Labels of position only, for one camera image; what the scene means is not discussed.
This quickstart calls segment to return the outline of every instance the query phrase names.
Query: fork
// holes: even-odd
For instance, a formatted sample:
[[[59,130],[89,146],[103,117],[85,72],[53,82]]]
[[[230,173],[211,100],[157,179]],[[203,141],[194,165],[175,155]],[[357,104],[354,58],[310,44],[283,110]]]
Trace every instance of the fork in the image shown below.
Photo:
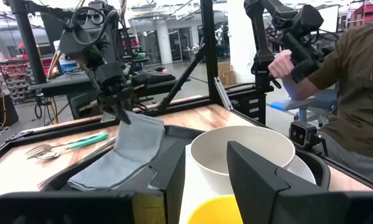
[[[102,141],[102,140],[106,139],[107,136],[108,136],[108,133],[104,132],[104,133],[92,134],[91,136],[87,136],[87,137],[78,139],[76,141],[70,141],[70,142],[67,142],[65,144],[59,144],[57,146],[42,144],[42,145],[34,147],[30,151],[26,152],[26,159],[31,159],[35,156],[40,156],[42,154],[46,154],[46,153],[52,151],[52,148],[54,148],[54,147],[69,145],[70,149],[74,149],[76,147],[87,146],[87,145]]]

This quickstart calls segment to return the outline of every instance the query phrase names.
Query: brown shirt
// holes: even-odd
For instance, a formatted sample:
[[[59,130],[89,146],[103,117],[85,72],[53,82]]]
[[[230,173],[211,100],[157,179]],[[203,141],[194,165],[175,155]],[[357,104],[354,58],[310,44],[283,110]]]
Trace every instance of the brown shirt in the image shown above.
[[[339,81],[337,115],[321,131],[343,148],[373,157],[373,23],[345,31],[308,80],[320,90]]]

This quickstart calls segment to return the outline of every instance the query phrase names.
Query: hand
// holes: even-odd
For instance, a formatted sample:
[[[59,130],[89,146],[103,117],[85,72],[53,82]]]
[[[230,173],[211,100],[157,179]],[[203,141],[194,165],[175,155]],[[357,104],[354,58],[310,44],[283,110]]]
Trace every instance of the hand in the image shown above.
[[[284,50],[276,56],[275,60],[269,65],[269,71],[275,78],[285,78],[290,76],[293,63],[290,60],[291,51]]]

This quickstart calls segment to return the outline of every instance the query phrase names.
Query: workbench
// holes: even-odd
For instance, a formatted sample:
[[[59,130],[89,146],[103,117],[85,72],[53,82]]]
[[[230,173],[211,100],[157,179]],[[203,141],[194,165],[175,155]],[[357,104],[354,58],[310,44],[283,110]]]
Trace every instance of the workbench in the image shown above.
[[[171,80],[161,83],[149,84],[145,91],[139,94],[142,96],[151,96],[171,91],[177,80]],[[83,93],[95,90],[85,72],[73,72],[61,77],[49,80],[46,83],[30,85],[29,91],[41,90],[45,97],[69,95],[74,93]]]
[[[158,118],[162,119],[165,125],[176,125],[204,131],[208,131],[214,128],[220,128],[223,126],[254,126],[254,124],[252,124],[251,122],[243,119],[242,117],[231,111],[225,110],[219,105],[203,106],[192,110],[167,114]],[[41,131],[57,127],[66,127],[75,123],[82,124],[98,120],[100,120],[100,116],[80,119],[76,121],[69,121],[61,124],[54,124],[51,126],[36,128],[33,130]],[[37,159],[26,160],[24,154],[28,150],[32,149],[35,146],[38,146],[39,144],[50,144],[54,146],[56,144],[82,138],[102,131],[108,132],[108,139],[110,139],[116,136],[118,125],[12,148],[0,158],[0,195],[8,192],[40,190],[42,185],[49,177],[76,163],[89,153],[93,152],[99,146],[104,144],[105,141],[69,152],[51,161],[42,161]],[[60,151],[62,150],[62,148],[55,148],[55,151],[56,150]],[[357,180],[338,171],[337,169],[334,169],[333,167],[329,168],[331,171],[331,182],[329,186],[330,191],[372,190],[368,186],[358,182]]]

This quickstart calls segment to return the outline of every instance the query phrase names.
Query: wooden table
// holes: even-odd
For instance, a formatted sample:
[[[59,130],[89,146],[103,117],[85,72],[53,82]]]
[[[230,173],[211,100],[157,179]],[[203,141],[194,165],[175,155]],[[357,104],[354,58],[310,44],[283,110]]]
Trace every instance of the wooden table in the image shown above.
[[[160,116],[159,118],[161,118],[166,125],[177,125],[204,131],[223,126],[253,126],[252,123],[244,120],[230,111],[223,109],[223,107],[219,105],[204,106],[193,110]],[[82,123],[83,121],[91,119],[99,119],[99,116],[71,121],[68,123],[56,124],[53,126],[65,126],[69,123]],[[53,126],[37,128],[34,130],[47,129]],[[88,131],[85,133],[74,134],[71,136],[52,139],[49,141],[42,141],[11,149],[8,153],[2,156],[2,158],[0,158],[0,195],[8,192],[38,191],[40,189],[40,184],[43,183],[44,180],[76,163],[81,158],[91,153],[94,149],[104,144],[105,141],[64,154],[52,161],[42,161],[37,159],[26,160],[24,153],[33,147],[44,143],[54,146],[56,144],[82,138],[102,131],[108,132],[108,139],[110,139],[116,136],[117,130],[117,126],[112,126],[109,128]],[[61,151],[63,148],[58,147],[54,149],[55,151]],[[332,191],[372,190],[332,167],[330,167],[330,171],[331,183],[329,189]]]

